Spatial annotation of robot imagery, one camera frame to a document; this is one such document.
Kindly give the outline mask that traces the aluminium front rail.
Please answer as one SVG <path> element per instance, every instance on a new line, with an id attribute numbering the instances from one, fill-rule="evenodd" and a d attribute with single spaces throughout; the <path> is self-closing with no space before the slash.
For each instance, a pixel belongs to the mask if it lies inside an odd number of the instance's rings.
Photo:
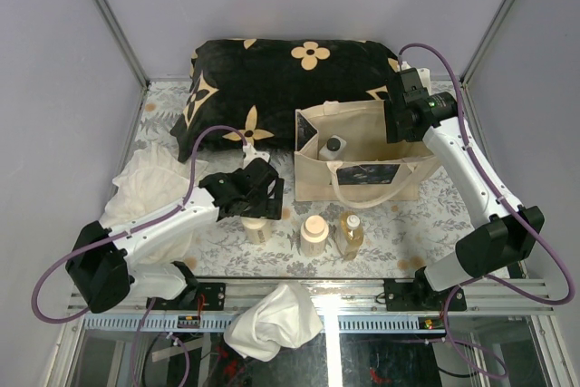
<path id="1" fill-rule="evenodd" d="M 441 317 L 474 316 L 506 317 L 519 320 L 554 314 L 554 309 L 512 292 L 493 281 L 482 279 L 462 287 L 442 312 L 388 312 L 385 306 L 383 280 L 300 281 L 311 296 L 316 312 L 330 319 L 346 333 L 437 334 L 442 332 Z M 103 314 L 85 314 L 72 322 L 75 332 L 99 330 L 107 332 L 218 333 L 239 315 L 260 302 L 276 289 L 275 279 L 204 279 L 202 282 L 226 284 L 223 311 L 198 312 L 173 310 L 160 302 L 151 311 L 144 299 L 131 298 Z"/>

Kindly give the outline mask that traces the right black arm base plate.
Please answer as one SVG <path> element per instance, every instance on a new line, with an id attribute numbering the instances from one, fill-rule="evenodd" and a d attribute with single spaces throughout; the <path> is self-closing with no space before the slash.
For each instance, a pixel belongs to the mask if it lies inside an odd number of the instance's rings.
<path id="1" fill-rule="evenodd" d="M 388 312 L 442 312 L 451 288 L 437 292 L 423 288 L 415 279 L 385 278 L 383 292 Z"/>

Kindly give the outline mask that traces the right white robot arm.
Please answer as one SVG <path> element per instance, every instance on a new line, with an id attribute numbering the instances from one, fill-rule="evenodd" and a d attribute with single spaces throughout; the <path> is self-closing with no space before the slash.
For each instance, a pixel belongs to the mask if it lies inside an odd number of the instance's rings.
<path id="1" fill-rule="evenodd" d="M 531 231 L 545 223 L 539 207 L 526 208 L 491 168 L 448 92 L 430 94 L 414 68 L 399 71 L 384 102 L 387 141 L 421 142 L 440 161 L 467 207 L 472 231 L 452 254 L 419 269 L 412 295 L 423 309 L 442 303 L 455 285 L 529 257 Z"/>

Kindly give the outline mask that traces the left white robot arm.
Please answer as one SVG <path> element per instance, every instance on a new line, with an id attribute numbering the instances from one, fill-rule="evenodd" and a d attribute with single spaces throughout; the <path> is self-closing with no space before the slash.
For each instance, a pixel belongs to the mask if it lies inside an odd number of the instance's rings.
<path id="1" fill-rule="evenodd" d="M 184 199 L 143 218 L 115 228 L 97 221 L 86 225 L 65 269 L 93 314 L 107 312 L 127 297 L 144 297 L 158 309 L 193 310 L 202 292 L 185 263 L 147 264 L 145 258 L 224 218 L 280 219 L 284 185 L 261 158 L 243 169 L 207 175 Z"/>

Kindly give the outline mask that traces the white cloth at front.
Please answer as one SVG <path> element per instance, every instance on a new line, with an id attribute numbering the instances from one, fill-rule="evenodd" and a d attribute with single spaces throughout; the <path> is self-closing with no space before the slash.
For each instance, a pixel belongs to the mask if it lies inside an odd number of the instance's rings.
<path id="1" fill-rule="evenodd" d="M 243 358 L 273 360 L 282 348 L 297 349 L 323 330 L 308 291 L 283 282 L 238 316 L 224 333 L 225 343 Z"/>

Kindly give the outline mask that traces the beige canvas tote bag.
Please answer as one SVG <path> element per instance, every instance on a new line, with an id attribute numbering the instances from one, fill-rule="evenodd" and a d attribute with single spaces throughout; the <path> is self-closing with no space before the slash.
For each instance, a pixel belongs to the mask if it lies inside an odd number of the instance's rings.
<path id="1" fill-rule="evenodd" d="M 342 160 L 320 161 L 333 135 L 347 141 Z M 372 208 L 416 200 L 419 185 L 440 167 L 421 142 L 389 144 L 382 101 L 325 102 L 295 112 L 295 199 Z"/>

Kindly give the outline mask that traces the black floral pillow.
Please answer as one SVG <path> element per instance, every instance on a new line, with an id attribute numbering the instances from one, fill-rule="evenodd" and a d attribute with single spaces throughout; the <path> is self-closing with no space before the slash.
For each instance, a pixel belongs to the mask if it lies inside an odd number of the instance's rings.
<path id="1" fill-rule="evenodd" d="M 324 102 L 384 100 L 399 69 L 397 55 L 374 41 L 219 39 L 191 56 L 189 97 L 170 134 L 179 162 L 198 135 L 212 151 L 242 140 L 260 148 L 292 150 L 295 111 Z"/>

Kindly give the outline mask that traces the cream cloth at left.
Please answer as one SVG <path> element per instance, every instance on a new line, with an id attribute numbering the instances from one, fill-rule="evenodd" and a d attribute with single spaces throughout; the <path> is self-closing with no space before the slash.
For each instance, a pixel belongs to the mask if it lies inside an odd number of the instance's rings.
<path id="1" fill-rule="evenodd" d="M 189 188 L 190 161 L 179 163 L 169 149 L 153 143 L 137 150 L 123 171 L 112 180 L 117 193 L 108 201 L 99 222 L 114 227 L 182 199 Z M 192 233 L 174 237 L 164 246 L 145 256 L 140 264 L 184 262 L 193 270 L 197 260 L 188 254 L 194 237 Z"/>

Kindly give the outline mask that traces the beige bottle wooden cap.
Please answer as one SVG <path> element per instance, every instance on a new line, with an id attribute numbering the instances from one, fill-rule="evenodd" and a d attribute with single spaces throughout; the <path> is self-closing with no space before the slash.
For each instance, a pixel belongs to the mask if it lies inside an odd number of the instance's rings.
<path id="1" fill-rule="evenodd" d="M 272 234 L 271 223 L 264 218 L 241 218 L 248 240 L 254 245 L 265 244 Z"/>
<path id="2" fill-rule="evenodd" d="M 308 217 L 300 228 L 302 253 L 307 257 L 320 256 L 324 252 L 328 234 L 329 226 L 323 217 Z"/>

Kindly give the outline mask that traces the white square bottle black cap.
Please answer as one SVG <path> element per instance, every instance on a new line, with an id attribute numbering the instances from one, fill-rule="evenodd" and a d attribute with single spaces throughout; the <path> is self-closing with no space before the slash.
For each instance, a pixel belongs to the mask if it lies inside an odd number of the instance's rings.
<path id="1" fill-rule="evenodd" d="M 343 138 L 333 135 L 323 145 L 318 152 L 320 161 L 338 161 L 343 159 L 347 146 L 347 141 Z"/>

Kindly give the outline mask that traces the clear amber liquid bottle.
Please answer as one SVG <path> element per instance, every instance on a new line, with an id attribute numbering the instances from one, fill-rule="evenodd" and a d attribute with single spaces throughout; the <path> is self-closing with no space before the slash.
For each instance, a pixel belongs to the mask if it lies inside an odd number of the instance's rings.
<path id="1" fill-rule="evenodd" d="M 352 211 L 345 211 L 335 232 L 335 244 L 344 260 L 354 260 L 364 241 L 361 219 Z"/>

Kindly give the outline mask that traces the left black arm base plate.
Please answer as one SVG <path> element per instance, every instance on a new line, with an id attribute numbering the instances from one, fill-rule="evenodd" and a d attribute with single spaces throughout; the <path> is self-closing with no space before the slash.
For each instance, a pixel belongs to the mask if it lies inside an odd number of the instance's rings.
<path id="1" fill-rule="evenodd" d="M 178 309 L 198 312 L 223 311 L 226 301 L 226 284 L 221 282 L 201 282 L 188 285 L 178 297 Z"/>

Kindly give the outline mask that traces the floral grey table mat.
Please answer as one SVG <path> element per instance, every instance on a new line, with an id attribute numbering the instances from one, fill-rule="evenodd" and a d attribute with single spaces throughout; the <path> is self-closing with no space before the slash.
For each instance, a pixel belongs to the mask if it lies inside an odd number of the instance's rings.
<path id="1" fill-rule="evenodd" d="M 183 84 L 156 84 L 146 99 L 133 156 L 113 183 L 117 194 L 101 223 L 118 226 L 181 198 L 191 180 L 235 169 L 240 150 L 204 152 L 180 164 L 169 125 L 185 100 Z M 272 165 L 285 180 L 281 218 L 227 218 L 174 237 L 141 266 L 185 263 L 197 276 L 408 277 L 450 254 L 472 229 L 460 194 L 443 169 L 418 187 L 415 200 L 357 210 L 362 238 L 346 249 L 342 225 L 351 210 L 334 201 L 295 199 L 294 156 L 275 150 Z"/>

